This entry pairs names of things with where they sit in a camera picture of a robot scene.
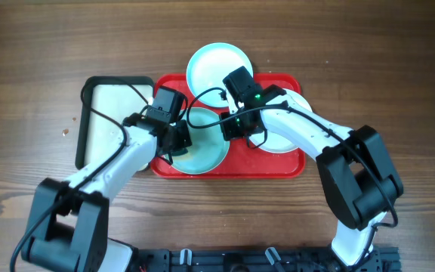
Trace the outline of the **white plate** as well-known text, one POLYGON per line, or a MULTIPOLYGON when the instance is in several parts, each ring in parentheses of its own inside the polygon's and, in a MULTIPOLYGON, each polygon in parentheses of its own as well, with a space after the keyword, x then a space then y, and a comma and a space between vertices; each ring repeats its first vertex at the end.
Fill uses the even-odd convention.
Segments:
MULTIPOLYGON (((294 101, 296 101, 300 106, 313 111, 311 105, 306 101, 306 99, 301 96, 296 91, 292 91, 290 89, 285 88, 285 91, 288 95, 290 95, 294 101)), ((267 132, 267 139, 264 139, 265 133, 262 132, 260 134, 253 134, 249 137, 249 140, 255 145, 260 145, 259 149, 262 149, 268 153, 288 153, 297 149, 297 147, 286 138, 272 133, 267 132)))

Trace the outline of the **pale green plate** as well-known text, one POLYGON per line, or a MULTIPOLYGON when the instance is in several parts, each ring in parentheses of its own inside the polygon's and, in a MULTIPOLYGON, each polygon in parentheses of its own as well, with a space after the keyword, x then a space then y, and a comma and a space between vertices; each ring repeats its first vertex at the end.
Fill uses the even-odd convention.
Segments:
POLYGON ((230 143, 224 140, 221 129, 189 127, 192 145, 185 153, 172 155, 172 168, 188 175, 200 175, 219 166, 226 157, 230 143))

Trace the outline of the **green scrubbing sponge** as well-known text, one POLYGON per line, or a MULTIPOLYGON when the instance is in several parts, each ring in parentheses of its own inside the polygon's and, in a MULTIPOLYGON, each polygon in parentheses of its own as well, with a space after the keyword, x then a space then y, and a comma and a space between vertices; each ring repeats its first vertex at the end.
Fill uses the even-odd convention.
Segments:
POLYGON ((171 153, 172 156, 183 156, 185 154, 189 153, 189 150, 187 148, 182 148, 179 150, 175 150, 171 153))

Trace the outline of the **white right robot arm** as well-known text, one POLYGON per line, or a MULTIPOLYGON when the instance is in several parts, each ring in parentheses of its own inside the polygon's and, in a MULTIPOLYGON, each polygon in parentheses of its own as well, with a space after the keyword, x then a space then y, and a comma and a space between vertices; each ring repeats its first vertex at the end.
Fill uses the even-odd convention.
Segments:
POLYGON ((278 134, 316 162, 326 202, 338 219, 331 250, 349 271, 372 256, 379 228, 398 225, 394 204, 404 193, 403 183, 372 127, 337 125, 288 94, 272 100, 256 94, 242 107, 222 113, 219 124, 226 139, 278 134))

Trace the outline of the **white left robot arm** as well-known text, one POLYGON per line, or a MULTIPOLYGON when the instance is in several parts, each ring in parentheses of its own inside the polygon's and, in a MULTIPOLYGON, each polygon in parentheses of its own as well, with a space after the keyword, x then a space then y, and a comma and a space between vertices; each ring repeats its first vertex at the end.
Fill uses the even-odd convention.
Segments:
POLYGON ((64 181, 36 188, 26 232, 10 260, 52 271, 128 271, 137 250, 108 237, 110 203, 132 176, 155 157, 191 144, 187 123, 142 119, 121 125, 111 154, 64 181))

